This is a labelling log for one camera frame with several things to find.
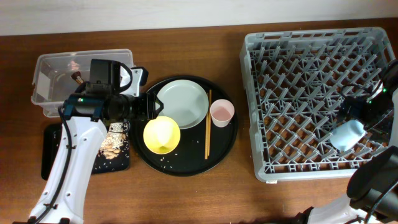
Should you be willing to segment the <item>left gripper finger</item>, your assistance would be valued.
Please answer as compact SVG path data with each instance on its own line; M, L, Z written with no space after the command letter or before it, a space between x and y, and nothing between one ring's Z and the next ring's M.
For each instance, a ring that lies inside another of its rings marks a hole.
M137 98L133 98L132 102L132 119L149 120L149 97L144 93Z
M164 104L159 100L155 93L149 93L148 100L148 118L156 119L160 112L164 109Z

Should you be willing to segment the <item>yellow bowl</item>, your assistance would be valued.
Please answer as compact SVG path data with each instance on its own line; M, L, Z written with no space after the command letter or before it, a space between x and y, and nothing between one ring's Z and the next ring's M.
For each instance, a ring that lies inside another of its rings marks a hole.
M143 140L146 147L155 154L168 154L180 142L178 124L167 116L158 116L150 120L144 128Z

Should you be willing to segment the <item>blue cup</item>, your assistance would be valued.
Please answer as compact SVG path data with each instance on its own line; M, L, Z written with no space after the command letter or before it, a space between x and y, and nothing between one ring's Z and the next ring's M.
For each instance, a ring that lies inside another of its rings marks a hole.
M335 128L330 142L340 152L351 149L366 134L364 125L357 120L350 120Z

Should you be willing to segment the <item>grey plate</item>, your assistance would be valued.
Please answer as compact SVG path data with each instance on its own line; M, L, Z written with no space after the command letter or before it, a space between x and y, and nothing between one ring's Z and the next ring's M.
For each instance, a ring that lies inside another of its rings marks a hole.
M208 112L206 91L190 80L175 80L166 84L157 97L164 105L159 115L172 118L180 129L198 125Z

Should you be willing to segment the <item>gold foil wrapper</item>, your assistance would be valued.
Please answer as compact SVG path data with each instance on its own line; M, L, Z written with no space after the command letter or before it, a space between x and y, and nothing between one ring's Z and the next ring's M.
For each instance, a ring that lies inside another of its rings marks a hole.
M84 79L82 79L82 77L81 77L81 72L80 72L80 71L74 72L74 73L71 75L71 78L72 78L74 81L76 81L77 84L79 84L79 85L81 85L82 83L85 82Z

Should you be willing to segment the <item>food scraps and rice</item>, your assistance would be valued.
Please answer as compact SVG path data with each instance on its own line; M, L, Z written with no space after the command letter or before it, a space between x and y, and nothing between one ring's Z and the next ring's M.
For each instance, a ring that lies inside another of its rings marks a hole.
M127 143L127 123L111 123L99 154L111 160L119 156Z

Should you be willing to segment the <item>wooden chopstick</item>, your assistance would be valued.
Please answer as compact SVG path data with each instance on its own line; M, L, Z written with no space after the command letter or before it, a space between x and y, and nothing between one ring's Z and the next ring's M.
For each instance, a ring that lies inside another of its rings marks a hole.
M206 123L206 159L210 156L210 138L211 138L211 115L210 115L210 107L211 107L211 95L212 95L212 90L209 90L208 93L208 112L207 112L207 123Z
M210 94L207 93L207 100L208 100L208 106L210 105ZM208 109L206 110L206 117L205 117L205 160L208 159L208 150L209 150L209 124L208 124L208 119L209 119L209 112Z

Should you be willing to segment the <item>pink cup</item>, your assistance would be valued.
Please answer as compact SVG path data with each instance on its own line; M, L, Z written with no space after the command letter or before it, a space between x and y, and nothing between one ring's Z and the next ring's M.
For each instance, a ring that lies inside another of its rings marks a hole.
M219 128L226 127L235 114L232 102L220 99L212 103L210 107L211 120Z

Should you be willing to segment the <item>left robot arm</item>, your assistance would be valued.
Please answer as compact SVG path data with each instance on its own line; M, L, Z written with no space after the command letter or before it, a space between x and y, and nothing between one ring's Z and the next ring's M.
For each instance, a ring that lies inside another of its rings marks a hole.
M90 79L58 107L62 136L47 184L28 223L83 223L86 190L107 122L147 121L161 112L153 93L141 93L148 71L93 59Z

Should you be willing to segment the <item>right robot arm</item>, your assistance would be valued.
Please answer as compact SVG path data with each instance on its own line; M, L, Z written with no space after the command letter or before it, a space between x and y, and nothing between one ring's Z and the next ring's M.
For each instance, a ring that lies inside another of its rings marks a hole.
M366 133L388 140L388 147L357 169L346 193L323 207L298 213L292 223L389 223L397 220L397 60L382 70L376 87L366 96L344 98L339 126L330 142L340 152L354 146Z

